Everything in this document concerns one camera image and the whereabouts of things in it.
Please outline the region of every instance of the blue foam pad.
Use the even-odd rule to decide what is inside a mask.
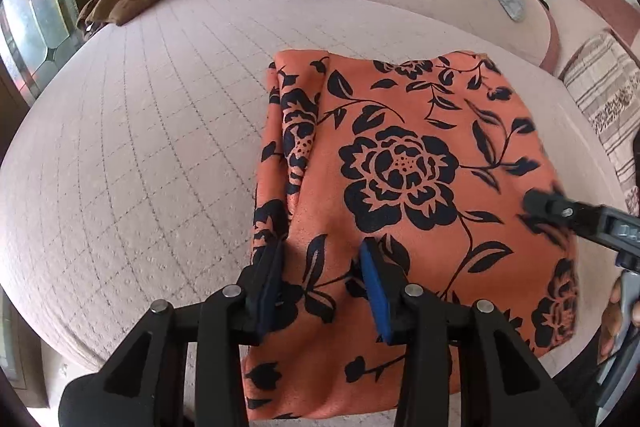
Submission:
[[[385,291],[380,282],[378,270],[373,264],[371,253],[366,243],[360,245],[360,265],[362,266],[362,278],[367,289],[369,306],[373,320],[376,322],[376,329],[382,335],[385,342],[391,340],[391,313],[389,311],[389,301],[386,299]]]

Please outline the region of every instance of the finger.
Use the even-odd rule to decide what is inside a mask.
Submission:
[[[606,359],[613,351],[614,340],[613,337],[609,337],[609,340],[601,344],[600,346],[600,361]]]
[[[622,327],[622,310],[620,305],[609,303],[602,314],[602,330],[606,330],[610,337],[620,333]]]
[[[609,302],[618,303],[620,302],[620,277],[616,280],[616,283],[613,285],[611,289],[611,295],[609,297]]]
[[[631,320],[636,328],[640,328],[640,301],[634,305],[633,312],[631,313]]]

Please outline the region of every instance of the human hand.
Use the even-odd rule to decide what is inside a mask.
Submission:
[[[615,336],[622,327],[622,309],[620,309],[620,278],[613,285],[609,304],[602,313],[600,341],[598,343],[598,363],[611,356]],[[631,313],[631,322],[640,328],[640,301],[636,302]]]

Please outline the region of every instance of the bed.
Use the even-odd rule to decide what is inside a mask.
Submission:
[[[262,72],[284,48],[394,63],[485,52],[527,103],[567,195],[625,208],[564,86],[494,44],[367,0],[163,0],[82,47],[0,169],[0,285],[54,349],[98,369],[154,299],[187,305],[235,281],[249,259]],[[551,374],[598,327],[613,259],[580,241],[577,334],[543,357]],[[187,406],[193,364],[190,351]]]

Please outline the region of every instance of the orange floral fabric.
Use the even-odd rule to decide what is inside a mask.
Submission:
[[[537,356],[572,336],[574,241],[522,207],[530,188],[561,189],[488,57],[394,65],[291,50],[267,83],[253,255],[285,239],[286,260],[273,331],[243,361],[251,419],[398,403],[404,348],[379,341],[358,262],[369,235],[410,282],[494,302]]]

